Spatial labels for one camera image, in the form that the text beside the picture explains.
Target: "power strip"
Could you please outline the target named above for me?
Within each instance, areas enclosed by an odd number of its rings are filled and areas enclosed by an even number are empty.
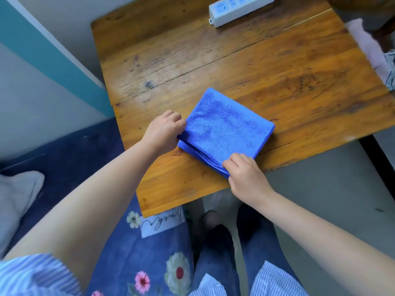
[[[209,6],[209,23],[217,28],[272,2],[274,0],[220,0]]]

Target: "blue striped shirt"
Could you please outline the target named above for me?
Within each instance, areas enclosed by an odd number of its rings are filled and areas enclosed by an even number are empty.
[[[34,254],[0,262],[0,296],[80,296],[79,283],[67,267],[51,254]],[[303,287],[284,270],[265,262],[250,296],[304,296]],[[209,274],[190,296],[226,296],[224,287]]]

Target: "blue towel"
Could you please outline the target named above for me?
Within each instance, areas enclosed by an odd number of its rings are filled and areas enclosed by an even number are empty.
[[[233,153],[256,158],[274,124],[212,88],[190,116],[178,146],[225,176],[222,162]]]

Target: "jeans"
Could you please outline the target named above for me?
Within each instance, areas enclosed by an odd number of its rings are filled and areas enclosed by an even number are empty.
[[[243,204],[237,215],[237,230],[247,269],[249,291],[265,261],[283,269],[299,282],[281,250],[272,222]],[[206,273],[224,286],[227,296],[240,296],[233,240],[222,224],[212,229],[203,242],[192,290],[199,287]]]

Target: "table top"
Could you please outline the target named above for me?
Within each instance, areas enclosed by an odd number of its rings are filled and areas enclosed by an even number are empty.
[[[125,148],[166,109],[186,118],[212,87],[276,125],[265,171],[395,125],[395,99],[325,0],[275,0],[220,28],[217,0],[137,0],[92,23]],[[137,197],[150,216],[228,187],[177,148]]]

